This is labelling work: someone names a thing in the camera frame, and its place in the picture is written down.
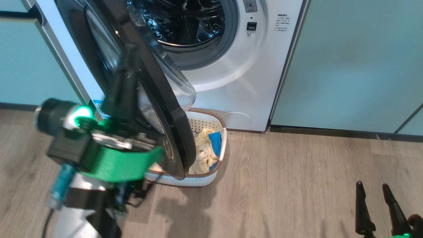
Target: cream colored garment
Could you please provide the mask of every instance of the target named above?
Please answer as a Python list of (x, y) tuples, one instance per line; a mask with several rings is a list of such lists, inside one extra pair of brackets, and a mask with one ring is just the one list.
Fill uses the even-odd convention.
[[(197, 157), (195, 157), (195, 162), (190, 167), (190, 174), (208, 173), (210, 172), (209, 167), (219, 161), (219, 158), (213, 152), (212, 144), (208, 137), (208, 135), (213, 132), (214, 131), (211, 129), (204, 128), (203, 131), (194, 138)], [(149, 169), (163, 172), (163, 169), (157, 163), (154, 163)]]

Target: green bracket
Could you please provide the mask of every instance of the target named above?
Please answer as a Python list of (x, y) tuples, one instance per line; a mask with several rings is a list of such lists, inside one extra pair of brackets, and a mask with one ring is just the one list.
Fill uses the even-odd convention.
[(94, 169), (83, 174), (109, 183), (141, 180), (148, 168), (162, 156), (162, 147), (156, 147), (149, 152), (123, 152), (101, 147)]

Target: gray sticker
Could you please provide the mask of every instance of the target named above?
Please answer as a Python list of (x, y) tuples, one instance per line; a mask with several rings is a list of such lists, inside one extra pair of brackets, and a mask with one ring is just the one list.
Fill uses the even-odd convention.
[(245, 12), (256, 12), (257, 4), (255, 0), (244, 0)]

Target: white plastic basket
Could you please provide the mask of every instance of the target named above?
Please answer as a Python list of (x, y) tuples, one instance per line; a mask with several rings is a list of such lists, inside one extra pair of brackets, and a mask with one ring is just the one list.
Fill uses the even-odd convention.
[(166, 173), (149, 170), (145, 174), (147, 180), (179, 187), (204, 187), (209, 185), (216, 177), (217, 171), (220, 165), (222, 165), (226, 142), (228, 140), (225, 122), (217, 114), (204, 109), (191, 108), (187, 111), (187, 116), (190, 120), (192, 130), (201, 132), (204, 128), (209, 128), (213, 131), (220, 131), (222, 135), (222, 148), (216, 167), (206, 174), (190, 174), (183, 180), (174, 179)]

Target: open washing machine door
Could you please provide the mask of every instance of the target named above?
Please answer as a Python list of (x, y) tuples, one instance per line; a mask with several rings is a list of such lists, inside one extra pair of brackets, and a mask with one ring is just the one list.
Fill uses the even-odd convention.
[(143, 66), (138, 84), (141, 120), (162, 133), (166, 158), (159, 165), (184, 179), (195, 161), (195, 143), (184, 110), (195, 89), (176, 67), (133, 6), (122, 0), (56, 0), (85, 63), (103, 92), (109, 90), (125, 45), (136, 44)]

